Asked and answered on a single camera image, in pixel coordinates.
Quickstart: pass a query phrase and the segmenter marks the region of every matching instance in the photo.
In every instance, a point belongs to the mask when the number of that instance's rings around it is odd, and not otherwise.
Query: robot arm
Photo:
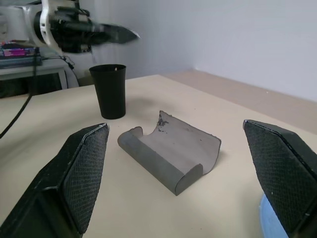
[[[124,27],[98,24],[71,0],[42,0],[42,4],[0,6],[0,42],[16,41],[63,52],[90,52],[91,46],[125,44],[139,36]]]

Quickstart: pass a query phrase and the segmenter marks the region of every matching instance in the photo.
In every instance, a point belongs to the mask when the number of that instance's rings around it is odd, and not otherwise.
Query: gray curved object
[[[152,134],[136,127],[118,144],[177,196],[213,169],[221,140],[160,111]]]

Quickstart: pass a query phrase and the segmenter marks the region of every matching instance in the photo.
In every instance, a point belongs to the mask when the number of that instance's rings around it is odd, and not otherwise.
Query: black plastic cup
[[[126,66],[120,64],[103,64],[89,69],[105,119],[125,115],[125,70]]]

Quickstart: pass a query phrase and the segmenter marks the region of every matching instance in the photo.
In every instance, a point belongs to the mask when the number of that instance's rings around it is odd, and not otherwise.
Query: beige table surface
[[[128,80],[126,94],[127,115],[108,121],[104,175],[85,238],[262,237],[259,203],[263,191],[243,120],[293,130],[317,151],[317,135],[162,76]],[[1,131],[24,100],[0,100]],[[159,110],[222,140],[213,171],[178,197],[117,144],[121,133],[136,126],[151,133]],[[0,223],[70,134],[104,121],[93,86],[34,97],[0,140]]]

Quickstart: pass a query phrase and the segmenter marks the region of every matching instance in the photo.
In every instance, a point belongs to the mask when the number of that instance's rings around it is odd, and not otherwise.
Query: blue object
[[[260,222],[264,238],[288,238],[265,194],[260,204]]]

